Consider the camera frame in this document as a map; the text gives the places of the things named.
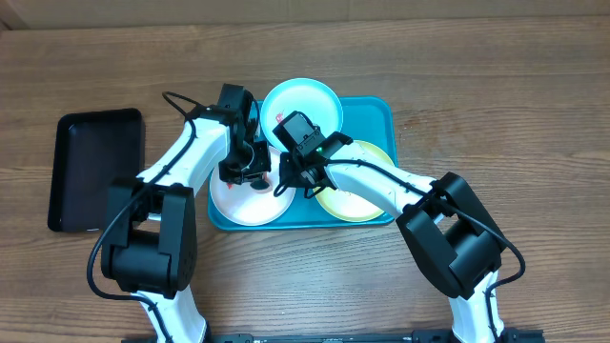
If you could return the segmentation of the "pink and black sponge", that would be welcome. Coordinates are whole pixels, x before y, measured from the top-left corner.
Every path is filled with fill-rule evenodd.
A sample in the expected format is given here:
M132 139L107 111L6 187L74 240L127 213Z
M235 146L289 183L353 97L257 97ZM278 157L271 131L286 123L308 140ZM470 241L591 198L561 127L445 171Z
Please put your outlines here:
M251 188L263 192L270 188L270 183L265 178L257 179L251 183Z

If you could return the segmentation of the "white plate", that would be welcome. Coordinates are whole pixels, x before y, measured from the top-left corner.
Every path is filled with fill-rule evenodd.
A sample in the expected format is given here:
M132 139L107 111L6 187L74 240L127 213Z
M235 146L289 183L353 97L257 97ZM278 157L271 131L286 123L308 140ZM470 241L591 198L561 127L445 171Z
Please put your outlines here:
M270 224L291 206L296 190L289 188L275 197L278 186L280 151L269 147L271 170L264 174L268 187L255 190L251 183L230 185L220 180L214 169L209 178L208 217L221 230L258 227Z

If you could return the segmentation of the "light blue plate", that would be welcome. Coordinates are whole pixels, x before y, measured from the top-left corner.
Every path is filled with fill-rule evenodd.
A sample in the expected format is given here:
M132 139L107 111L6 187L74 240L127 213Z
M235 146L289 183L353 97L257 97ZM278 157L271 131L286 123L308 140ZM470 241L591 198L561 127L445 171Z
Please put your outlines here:
M287 149L273 129L293 111L303 112L325 136L342 129L342 105L331 88L310 78L286 80L267 94L260 113L260 126L266 140L282 152Z

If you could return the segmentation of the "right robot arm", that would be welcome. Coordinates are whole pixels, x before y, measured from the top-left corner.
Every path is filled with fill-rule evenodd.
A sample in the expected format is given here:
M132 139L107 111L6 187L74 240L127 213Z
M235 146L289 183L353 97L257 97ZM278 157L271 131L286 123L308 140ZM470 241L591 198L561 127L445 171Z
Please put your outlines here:
M339 132L281 133L286 152L280 184L310 190L331 188L367 200L396 221L417 267L450 300L453 335L460 342L498 342L504 331L497 287L524 271L499 278L501 255L520 251L501 232L473 189L448 172L440 179L420 176L386 163Z

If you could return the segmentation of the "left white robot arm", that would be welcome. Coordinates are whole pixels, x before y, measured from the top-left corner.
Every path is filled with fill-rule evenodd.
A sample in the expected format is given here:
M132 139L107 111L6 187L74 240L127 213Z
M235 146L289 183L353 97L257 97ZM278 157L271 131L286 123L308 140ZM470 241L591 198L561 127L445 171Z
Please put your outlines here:
M226 84L214 105L192 102L184 130L136 177L109 188L106 229L94 244L86 277L97 296L134 301L146 311L156 342L208 342L208 324L190 283L197 259L194 200L211 172L229 185L265 190L271 169L258 140L260 109L242 86Z

